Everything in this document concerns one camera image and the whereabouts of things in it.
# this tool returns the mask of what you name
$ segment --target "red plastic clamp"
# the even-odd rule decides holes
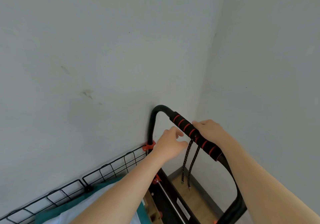
[[[152,145],[146,144],[146,145],[144,145],[144,146],[142,147],[142,150],[146,151],[146,150],[149,150],[149,149],[153,149],[153,147],[155,146],[155,144],[156,144],[156,142],[155,142],[155,141],[152,141]]]
[[[161,181],[160,177],[158,176],[158,174],[156,174],[154,180],[152,181],[152,183],[153,184],[157,184],[160,181]]]

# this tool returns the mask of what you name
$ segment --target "foam grip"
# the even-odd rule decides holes
[[[179,113],[174,112],[170,120],[182,130],[188,137],[190,137],[199,147],[201,147],[211,158],[217,161],[221,155],[221,149],[211,141],[206,140],[199,131]]]

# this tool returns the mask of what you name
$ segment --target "white sheet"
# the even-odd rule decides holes
[[[68,224],[70,223],[77,215],[84,211],[88,206],[90,206],[96,199],[98,199],[104,192],[110,189],[113,184],[110,184],[97,192],[91,195],[89,198],[83,200],[78,205],[72,207],[71,209],[61,213],[59,216],[52,218],[44,224]],[[134,214],[130,224],[141,224],[137,212]]]

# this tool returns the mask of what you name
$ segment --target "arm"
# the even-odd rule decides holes
[[[192,122],[224,153],[254,223],[320,223],[320,217],[262,168],[212,120]]]
[[[187,148],[177,141],[183,133],[176,127],[165,130],[154,150],[130,173],[99,197],[70,224],[127,224],[161,166]]]

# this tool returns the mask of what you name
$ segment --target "black handle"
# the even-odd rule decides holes
[[[155,128],[156,116],[158,112],[164,112],[170,120],[181,129],[187,136],[189,136],[198,146],[200,146],[210,157],[215,161],[219,161],[230,173],[234,183],[237,188],[237,197],[226,210],[226,212],[219,218],[217,224],[234,224],[247,210],[246,204],[242,198],[240,190],[235,182],[235,179],[232,175],[229,164],[226,160],[226,157],[222,153],[221,149],[214,144],[202,137],[197,129],[187,121],[184,117],[179,115],[177,112],[172,111],[165,105],[158,105],[154,107],[151,112],[149,126],[148,126],[148,145],[152,145],[153,141],[153,130]]]

